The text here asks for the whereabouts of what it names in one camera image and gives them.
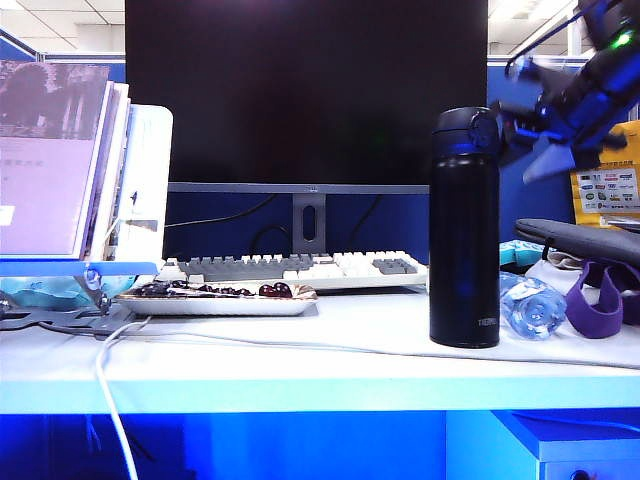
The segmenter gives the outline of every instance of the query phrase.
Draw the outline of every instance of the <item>desk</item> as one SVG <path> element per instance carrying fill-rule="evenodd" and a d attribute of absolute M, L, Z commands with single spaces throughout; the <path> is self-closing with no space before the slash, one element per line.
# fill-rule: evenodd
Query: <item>desk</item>
<path fill-rule="evenodd" d="M 428 325 L 428 297 L 412 291 L 322 296 L 301 317 L 158 319 L 145 329 L 486 358 L 619 356 L 640 364 L 637 327 L 588 340 L 563 325 L 544 342 L 503 327 L 498 347 L 475 351 L 434 344 Z M 106 413 L 93 369 L 99 347 L 91 337 L 38 327 L 0 333 L 0 413 Z M 124 340 L 111 349 L 106 374 L 123 413 L 640 406 L 640 371 L 575 365 Z"/>

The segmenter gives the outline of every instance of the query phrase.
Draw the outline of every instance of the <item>keyboard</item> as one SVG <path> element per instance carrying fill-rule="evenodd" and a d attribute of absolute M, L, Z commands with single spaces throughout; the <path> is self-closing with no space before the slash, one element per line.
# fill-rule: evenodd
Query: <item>keyboard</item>
<path fill-rule="evenodd" d="M 168 259 L 157 280 L 285 282 L 316 290 L 426 285 L 428 268 L 403 251 Z"/>

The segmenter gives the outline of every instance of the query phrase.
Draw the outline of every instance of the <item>purple strap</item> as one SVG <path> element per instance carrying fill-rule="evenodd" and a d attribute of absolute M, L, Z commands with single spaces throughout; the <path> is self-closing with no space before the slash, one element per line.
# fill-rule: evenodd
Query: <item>purple strap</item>
<path fill-rule="evenodd" d="M 600 299 L 589 305 L 585 285 L 600 288 Z M 623 297 L 625 290 L 640 290 L 640 272 L 622 262 L 587 260 L 582 275 L 566 295 L 567 318 L 587 338 L 605 338 L 620 331 L 622 323 L 640 324 L 640 295 Z"/>

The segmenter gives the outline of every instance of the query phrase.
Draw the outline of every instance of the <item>gray pouch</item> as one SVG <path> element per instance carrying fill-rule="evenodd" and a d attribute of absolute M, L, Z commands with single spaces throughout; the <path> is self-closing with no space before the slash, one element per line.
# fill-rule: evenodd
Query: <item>gray pouch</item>
<path fill-rule="evenodd" d="M 516 221 L 518 236 L 583 258 L 608 258 L 640 265 L 640 234 L 540 218 Z"/>

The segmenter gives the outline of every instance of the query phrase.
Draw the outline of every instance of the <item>black water bottle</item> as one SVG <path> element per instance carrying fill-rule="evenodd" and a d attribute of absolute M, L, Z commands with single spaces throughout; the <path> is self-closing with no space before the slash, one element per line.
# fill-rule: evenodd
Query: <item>black water bottle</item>
<path fill-rule="evenodd" d="M 436 343 L 498 344 L 499 151 L 488 109 L 438 118 L 429 196 L 429 334 Z"/>

